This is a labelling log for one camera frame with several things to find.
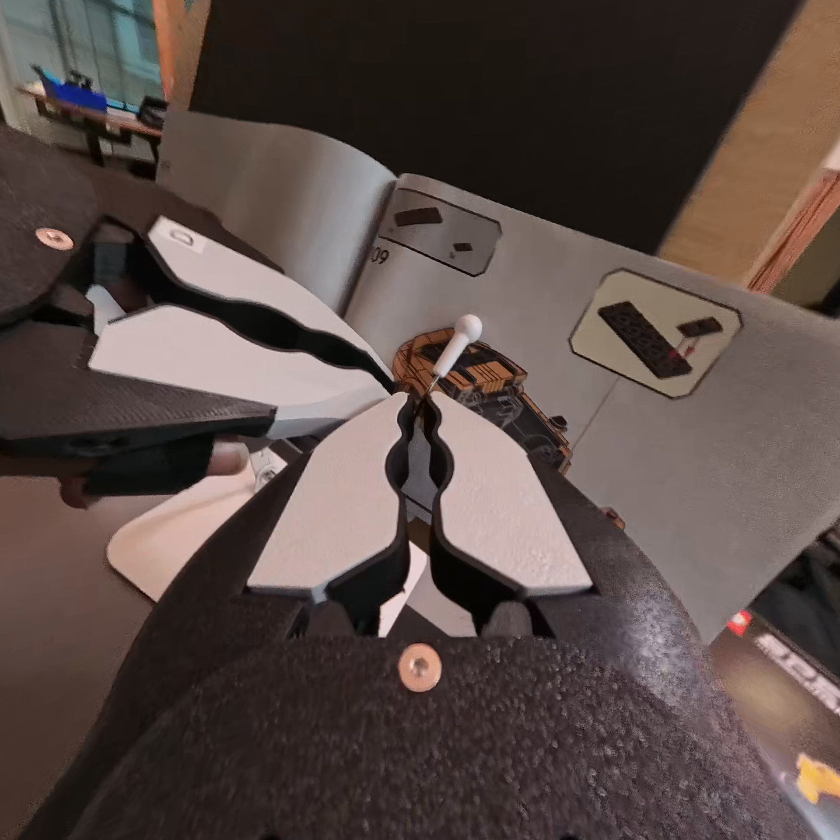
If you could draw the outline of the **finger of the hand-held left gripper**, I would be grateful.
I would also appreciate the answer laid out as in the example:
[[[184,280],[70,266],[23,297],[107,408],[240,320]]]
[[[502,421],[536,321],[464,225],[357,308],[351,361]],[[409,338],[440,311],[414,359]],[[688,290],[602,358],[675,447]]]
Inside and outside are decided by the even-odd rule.
[[[370,345],[305,287],[167,217],[135,237],[130,274],[154,304],[214,319],[266,350],[304,353],[396,387]]]
[[[88,366],[273,406],[271,439],[330,431],[390,396],[367,371],[258,346],[214,318],[173,306],[110,322]]]

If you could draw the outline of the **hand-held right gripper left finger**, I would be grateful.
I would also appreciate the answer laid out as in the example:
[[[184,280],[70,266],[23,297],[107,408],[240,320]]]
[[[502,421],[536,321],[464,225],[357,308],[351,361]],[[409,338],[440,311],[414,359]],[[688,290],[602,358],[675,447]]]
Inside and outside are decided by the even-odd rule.
[[[412,400],[397,392],[347,421],[255,494],[252,595],[336,602],[354,625],[378,625],[410,568],[401,485]]]

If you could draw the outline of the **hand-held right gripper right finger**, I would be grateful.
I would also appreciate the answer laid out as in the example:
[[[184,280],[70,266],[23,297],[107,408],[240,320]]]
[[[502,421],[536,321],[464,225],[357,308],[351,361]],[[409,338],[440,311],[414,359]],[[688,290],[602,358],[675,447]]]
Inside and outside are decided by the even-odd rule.
[[[589,594],[592,578],[526,452],[441,392],[428,398],[429,475],[436,486],[433,581],[473,624],[499,604]]]

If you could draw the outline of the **person's left hand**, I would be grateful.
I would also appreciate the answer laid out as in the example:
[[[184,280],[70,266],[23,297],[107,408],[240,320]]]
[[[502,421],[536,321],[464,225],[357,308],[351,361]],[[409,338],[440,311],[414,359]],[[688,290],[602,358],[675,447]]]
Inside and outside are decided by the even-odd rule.
[[[213,450],[206,466],[205,477],[236,476],[249,466],[249,451],[245,444],[234,439],[215,440]],[[98,485],[89,475],[69,476],[59,479],[59,496],[71,508],[87,510],[92,508],[102,498],[155,496],[177,492],[192,487],[201,479],[188,478],[184,474],[181,478],[166,479],[131,479],[137,487],[127,489],[125,481],[118,489],[104,492],[93,492]]]

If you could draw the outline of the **white book stand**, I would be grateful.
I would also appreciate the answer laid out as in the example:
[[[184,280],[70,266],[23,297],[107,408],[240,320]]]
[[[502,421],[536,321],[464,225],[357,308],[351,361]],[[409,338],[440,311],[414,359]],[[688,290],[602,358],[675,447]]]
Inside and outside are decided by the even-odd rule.
[[[182,567],[205,541],[301,451],[285,441],[250,455],[250,467],[235,476],[208,477],[122,526],[110,540],[111,567],[153,602],[160,600]],[[403,589],[382,605],[379,635],[393,628],[407,607],[451,637],[473,637],[467,611],[437,589],[429,568],[429,525],[406,504],[410,567]]]

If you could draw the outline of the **open instruction booklet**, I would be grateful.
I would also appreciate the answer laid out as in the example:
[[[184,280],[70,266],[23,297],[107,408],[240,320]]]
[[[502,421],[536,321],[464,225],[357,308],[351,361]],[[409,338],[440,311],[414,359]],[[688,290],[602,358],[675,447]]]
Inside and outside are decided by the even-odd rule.
[[[384,362],[468,312],[704,641],[838,519],[838,323],[286,125],[170,112],[158,183]]]

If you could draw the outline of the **wooden desk with blue items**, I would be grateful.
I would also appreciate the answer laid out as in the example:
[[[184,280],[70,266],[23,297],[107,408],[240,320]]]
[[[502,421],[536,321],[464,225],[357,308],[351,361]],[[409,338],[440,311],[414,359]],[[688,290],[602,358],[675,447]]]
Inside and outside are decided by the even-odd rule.
[[[31,65],[31,69],[37,80],[18,85],[17,92],[35,104],[42,118],[81,132],[93,164],[106,165],[102,142],[130,147],[135,139],[141,139],[148,144],[152,161],[133,161],[129,170],[155,178],[169,108],[166,100],[145,96],[139,106],[132,106],[95,90],[92,79],[76,70],[61,80],[41,66]]]

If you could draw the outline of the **large dark panel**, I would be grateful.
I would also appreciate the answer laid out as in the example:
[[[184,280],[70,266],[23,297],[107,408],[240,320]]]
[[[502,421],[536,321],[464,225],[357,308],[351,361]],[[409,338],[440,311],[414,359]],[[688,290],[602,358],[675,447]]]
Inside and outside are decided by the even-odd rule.
[[[652,255],[801,6],[211,2],[190,110]]]

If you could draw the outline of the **black toy car box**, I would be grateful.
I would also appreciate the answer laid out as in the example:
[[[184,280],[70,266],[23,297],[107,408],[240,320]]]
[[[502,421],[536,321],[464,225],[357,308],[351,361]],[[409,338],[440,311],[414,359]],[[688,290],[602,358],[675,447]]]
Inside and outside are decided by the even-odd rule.
[[[730,617],[710,654],[744,727],[810,836],[838,839],[838,678],[749,609]]]

